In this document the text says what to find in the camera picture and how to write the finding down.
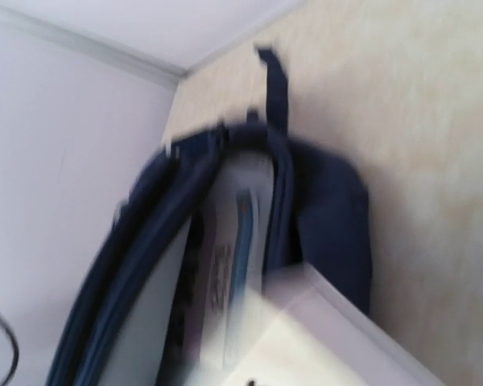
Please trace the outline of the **coffee cover white book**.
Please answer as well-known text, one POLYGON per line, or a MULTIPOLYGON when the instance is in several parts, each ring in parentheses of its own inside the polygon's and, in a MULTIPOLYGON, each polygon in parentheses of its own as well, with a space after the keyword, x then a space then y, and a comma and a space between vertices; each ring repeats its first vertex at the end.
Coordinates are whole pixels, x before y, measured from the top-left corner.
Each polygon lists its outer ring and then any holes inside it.
POLYGON ((159 385, 437 385, 438 378, 311 266, 245 289, 187 335, 159 385))

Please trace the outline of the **dog cover book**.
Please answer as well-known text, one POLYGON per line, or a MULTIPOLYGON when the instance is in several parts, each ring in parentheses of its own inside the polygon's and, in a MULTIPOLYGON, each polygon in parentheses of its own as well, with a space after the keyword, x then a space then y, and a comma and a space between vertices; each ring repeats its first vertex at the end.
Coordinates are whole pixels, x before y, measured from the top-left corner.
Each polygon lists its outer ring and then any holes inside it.
POLYGON ((226 369, 242 353, 246 291, 261 278, 257 200, 250 189, 216 190, 196 220, 201 239, 184 260, 175 345, 185 359, 226 369))

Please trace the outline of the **navy blue backpack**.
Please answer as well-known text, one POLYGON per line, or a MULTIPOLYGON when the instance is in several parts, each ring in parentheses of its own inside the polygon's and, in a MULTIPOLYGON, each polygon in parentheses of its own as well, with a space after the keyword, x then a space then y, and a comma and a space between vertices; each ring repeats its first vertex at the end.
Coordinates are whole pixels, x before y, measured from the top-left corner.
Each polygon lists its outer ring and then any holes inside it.
POLYGON ((291 137, 288 79, 278 56, 266 65, 266 119, 219 124, 173 142, 142 171, 76 297, 47 376, 50 385, 95 385, 135 297, 153 271, 170 286, 163 250, 192 215, 221 164, 253 150, 270 158, 275 193, 263 269, 308 263, 363 314, 369 313, 372 258, 369 195, 343 158, 291 137))

